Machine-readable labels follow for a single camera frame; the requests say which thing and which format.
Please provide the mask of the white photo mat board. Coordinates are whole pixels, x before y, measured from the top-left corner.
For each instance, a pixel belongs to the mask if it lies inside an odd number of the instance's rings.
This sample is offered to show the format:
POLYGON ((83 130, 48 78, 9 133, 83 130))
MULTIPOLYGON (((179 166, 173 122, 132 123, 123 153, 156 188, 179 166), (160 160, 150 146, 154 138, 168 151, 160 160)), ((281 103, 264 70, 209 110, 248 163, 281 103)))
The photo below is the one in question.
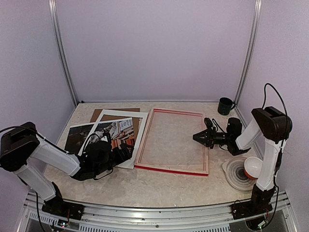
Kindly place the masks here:
POLYGON ((119 164, 119 168, 134 168, 147 117, 148 113, 132 110, 96 109, 94 111, 90 121, 95 124, 91 131, 103 131, 106 128, 111 134, 113 148, 126 145, 132 152, 132 158, 119 164))

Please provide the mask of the cat and books photo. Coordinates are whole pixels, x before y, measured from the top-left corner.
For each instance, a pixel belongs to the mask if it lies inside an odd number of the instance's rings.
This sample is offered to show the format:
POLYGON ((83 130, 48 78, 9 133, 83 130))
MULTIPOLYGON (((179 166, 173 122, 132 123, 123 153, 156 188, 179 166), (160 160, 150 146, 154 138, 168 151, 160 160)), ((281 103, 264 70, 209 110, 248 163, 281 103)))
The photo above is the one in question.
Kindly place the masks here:
POLYGON ((103 134, 108 132, 111 136, 113 148, 120 146, 120 144, 135 145, 133 119, 127 117, 124 119, 100 122, 97 126, 95 126, 94 123, 71 126, 67 136, 65 150, 78 155, 82 151, 82 147, 92 129, 94 129, 95 135, 89 139, 87 142, 88 144, 99 140, 107 141, 106 136, 103 134))

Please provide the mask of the red wooden picture frame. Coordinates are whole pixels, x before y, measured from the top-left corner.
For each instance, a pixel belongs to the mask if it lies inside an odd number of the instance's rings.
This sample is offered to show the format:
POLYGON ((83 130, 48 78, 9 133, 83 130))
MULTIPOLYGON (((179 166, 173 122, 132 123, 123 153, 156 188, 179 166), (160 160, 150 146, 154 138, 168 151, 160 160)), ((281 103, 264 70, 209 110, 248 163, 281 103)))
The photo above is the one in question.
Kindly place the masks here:
POLYGON ((205 128, 203 113, 153 108, 147 119, 135 167, 208 176, 208 149, 193 140, 193 135, 205 128))

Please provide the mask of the clear acrylic sheet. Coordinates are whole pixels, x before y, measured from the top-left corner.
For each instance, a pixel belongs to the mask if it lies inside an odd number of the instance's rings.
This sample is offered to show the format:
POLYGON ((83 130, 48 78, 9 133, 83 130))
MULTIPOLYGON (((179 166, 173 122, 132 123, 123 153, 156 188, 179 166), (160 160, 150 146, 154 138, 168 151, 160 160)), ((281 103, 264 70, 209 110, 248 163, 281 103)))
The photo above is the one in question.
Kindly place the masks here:
POLYGON ((204 146, 193 135, 204 129, 202 114, 154 110, 141 164, 203 171, 204 146))

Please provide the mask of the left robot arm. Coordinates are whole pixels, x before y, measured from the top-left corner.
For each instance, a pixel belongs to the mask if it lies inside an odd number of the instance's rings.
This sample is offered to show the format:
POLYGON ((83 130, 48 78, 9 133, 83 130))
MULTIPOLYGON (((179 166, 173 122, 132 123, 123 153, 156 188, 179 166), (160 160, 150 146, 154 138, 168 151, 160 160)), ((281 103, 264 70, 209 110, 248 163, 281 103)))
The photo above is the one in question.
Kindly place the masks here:
POLYGON ((112 147, 110 135, 104 133, 106 140, 90 142, 82 154, 77 155, 63 150, 47 140, 36 130, 32 122, 20 126, 2 129, 0 139, 0 166, 12 172, 40 196, 45 205, 57 215, 67 211, 67 203, 63 200, 57 185, 47 180, 43 174, 29 162, 29 159, 40 160, 66 173, 77 181, 98 180, 98 175, 129 160, 133 156, 134 147, 121 144, 112 147))

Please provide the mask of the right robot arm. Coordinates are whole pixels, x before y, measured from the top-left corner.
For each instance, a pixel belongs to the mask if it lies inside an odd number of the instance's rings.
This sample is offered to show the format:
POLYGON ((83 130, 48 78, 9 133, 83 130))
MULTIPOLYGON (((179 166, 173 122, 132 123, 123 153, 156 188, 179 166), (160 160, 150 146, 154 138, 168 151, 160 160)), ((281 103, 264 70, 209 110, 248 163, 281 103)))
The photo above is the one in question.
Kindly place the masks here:
POLYGON ((283 98, 272 84, 264 85, 263 95, 267 95, 267 87, 275 91, 283 111, 266 106, 267 100, 264 98, 262 107, 251 110, 252 119, 246 127, 243 127, 240 119, 230 117, 226 129, 222 130, 214 119, 206 117, 206 129, 193 135, 193 140, 205 147, 225 146, 233 156, 243 156, 258 139, 264 141, 264 154, 259 159, 261 169, 255 177, 251 198, 231 205, 234 218, 258 215, 277 208, 271 204, 271 199, 279 196, 277 173, 293 124, 283 98))

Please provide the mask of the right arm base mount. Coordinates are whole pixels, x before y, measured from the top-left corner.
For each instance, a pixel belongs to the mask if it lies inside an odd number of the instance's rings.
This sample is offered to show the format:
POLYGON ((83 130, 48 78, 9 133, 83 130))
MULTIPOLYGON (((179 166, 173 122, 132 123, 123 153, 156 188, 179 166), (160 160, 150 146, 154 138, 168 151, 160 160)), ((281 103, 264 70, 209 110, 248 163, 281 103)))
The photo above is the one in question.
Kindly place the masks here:
POLYGON ((254 206, 251 201, 237 202, 231 205, 234 220, 263 214, 272 209, 273 207, 271 204, 254 206))

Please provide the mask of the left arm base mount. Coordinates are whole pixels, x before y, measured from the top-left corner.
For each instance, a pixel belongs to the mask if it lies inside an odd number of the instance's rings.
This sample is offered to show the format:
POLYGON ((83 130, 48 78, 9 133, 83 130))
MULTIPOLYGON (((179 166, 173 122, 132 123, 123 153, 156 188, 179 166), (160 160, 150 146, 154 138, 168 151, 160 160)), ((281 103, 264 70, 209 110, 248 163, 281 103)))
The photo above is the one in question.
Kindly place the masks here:
POLYGON ((81 220, 85 206, 77 203, 64 202, 60 205, 48 205, 45 203, 42 206, 42 211, 51 215, 56 215, 63 218, 81 220))

